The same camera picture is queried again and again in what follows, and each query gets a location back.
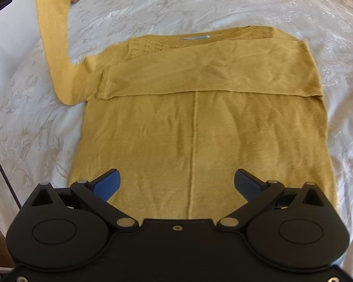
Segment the black cable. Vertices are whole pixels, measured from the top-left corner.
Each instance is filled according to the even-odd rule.
[[[9,190],[10,190],[10,193],[12,194],[14,200],[16,201],[17,206],[18,206],[19,209],[21,210],[21,204],[20,204],[20,202],[19,202],[19,200],[18,200],[18,198],[17,198],[17,196],[16,196],[16,193],[14,193],[14,190],[13,190],[12,186],[10,185],[10,182],[9,182],[9,180],[8,180],[8,177],[7,177],[7,175],[5,174],[5,172],[4,172],[4,170],[3,170],[2,166],[1,166],[1,164],[0,164],[0,173],[1,173],[1,175],[3,176],[3,178],[4,178],[4,180],[5,180],[5,183],[7,184],[8,188],[9,188]]]

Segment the bed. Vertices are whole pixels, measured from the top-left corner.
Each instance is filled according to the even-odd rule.
[[[339,214],[351,244],[342,262],[353,276],[353,0],[81,0],[68,19],[74,63],[146,34],[182,34],[270,25],[307,40],[329,115],[328,143]],[[0,162],[24,203],[42,181],[67,185],[84,104],[65,106],[52,87],[39,41],[0,96]],[[0,174],[0,229],[18,208]]]

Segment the garment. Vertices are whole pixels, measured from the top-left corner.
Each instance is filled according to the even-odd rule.
[[[70,0],[36,2],[57,96],[87,102],[71,183],[117,168],[109,203],[140,222],[219,220],[245,203],[238,168],[290,187],[314,181],[336,204],[327,113],[304,41],[256,26],[147,35],[73,65]]]

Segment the screw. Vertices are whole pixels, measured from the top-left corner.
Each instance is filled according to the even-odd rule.
[[[16,282],[29,282],[25,277],[17,277]]]
[[[124,228],[129,228],[135,225],[136,220],[130,217],[122,217],[116,221],[117,225]]]
[[[220,220],[220,223],[225,227],[235,227],[238,226],[239,220],[234,217],[224,217]]]

